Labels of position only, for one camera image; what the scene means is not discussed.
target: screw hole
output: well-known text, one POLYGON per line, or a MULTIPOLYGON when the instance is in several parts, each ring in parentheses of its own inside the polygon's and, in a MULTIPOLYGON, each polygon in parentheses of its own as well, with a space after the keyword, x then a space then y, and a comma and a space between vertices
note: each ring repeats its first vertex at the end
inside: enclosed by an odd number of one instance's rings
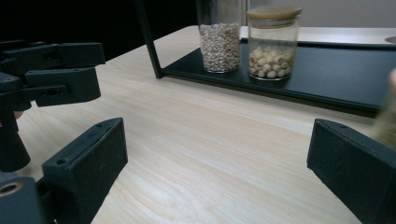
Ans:
POLYGON ((5 79, 4 79, 4 81, 13 81, 13 80, 15 80, 14 77, 8 77, 8 78, 5 78, 5 79))
POLYGON ((60 95, 60 93, 58 91, 56 91, 56 90, 49 90, 49 91, 46 91, 46 92, 44 92, 42 94, 42 96, 48 96, 48 97, 55 97, 55 96, 58 96, 58 95, 60 95))
POLYGON ((3 187, 0 187, 0 198, 16 192, 21 187, 22 187, 22 183, 20 183, 20 182, 11 183, 11 184, 5 185, 3 187))
POLYGON ((57 160, 56 161, 56 164, 57 165, 63 165, 63 164, 65 164, 67 162, 67 159, 60 159, 60 160, 57 160))
POLYGON ((5 186, 4 188, 0 189, 0 193, 9 193, 10 191, 16 189, 17 186, 16 185, 9 185, 9 186, 5 186))

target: black metal shelf frame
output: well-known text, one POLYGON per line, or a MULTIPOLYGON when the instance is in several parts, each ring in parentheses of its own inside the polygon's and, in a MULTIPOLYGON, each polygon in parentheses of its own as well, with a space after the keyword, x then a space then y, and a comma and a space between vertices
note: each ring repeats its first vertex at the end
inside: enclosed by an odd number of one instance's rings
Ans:
POLYGON ((374 117, 388 95, 396 46, 299 42, 292 76, 259 80, 248 74, 248 41, 241 41, 239 69, 208 73, 199 49, 162 68, 144 2, 134 0, 156 78, 175 77, 307 105, 374 117))

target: light wood surface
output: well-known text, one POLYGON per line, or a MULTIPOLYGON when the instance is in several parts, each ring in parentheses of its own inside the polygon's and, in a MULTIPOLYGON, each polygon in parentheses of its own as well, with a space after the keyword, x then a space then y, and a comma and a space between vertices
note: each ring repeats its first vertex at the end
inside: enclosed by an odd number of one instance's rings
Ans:
MULTIPOLYGON (((197 31, 157 40, 162 66, 198 48, 197 31)), ((362 133, 372 119, 156 79, 145 46, 96 71, 101 98, 34 105, 18 119, 32 157, 19 174, 38 179, 40 165, 92 125, 124 118, 129 162, 93 223, 359 223, 306 167, 306 156, 315 119, 362 133)))

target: wooden lid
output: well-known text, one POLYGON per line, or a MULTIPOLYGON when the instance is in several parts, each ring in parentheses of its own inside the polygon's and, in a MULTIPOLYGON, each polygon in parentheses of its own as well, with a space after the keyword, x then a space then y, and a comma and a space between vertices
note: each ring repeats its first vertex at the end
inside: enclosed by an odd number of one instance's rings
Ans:
POLYGON ((265 6, 249 10, 247 16, 256 20, 285 21, 296 18, 302 10, 295 6, 265 6))

